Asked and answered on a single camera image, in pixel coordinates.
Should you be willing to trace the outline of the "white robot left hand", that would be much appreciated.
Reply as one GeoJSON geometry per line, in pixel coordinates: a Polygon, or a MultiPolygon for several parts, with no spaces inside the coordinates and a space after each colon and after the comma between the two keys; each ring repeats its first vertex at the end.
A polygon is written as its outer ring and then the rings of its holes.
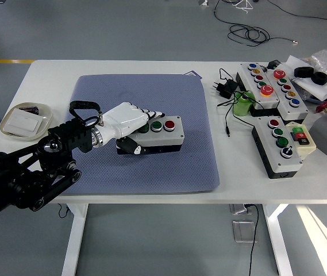
{"type": "Polygon", "coordinates": [[[94,127],[95,147],[106,145],[111,139],[116,139],[119,147],[124,151],[139,155],[144,150],[128,135],[143,127],[153,118],[164,117],[162,112],[140,109],[130,102],[123,102],[105,114],[98,115],[94,127]]]}

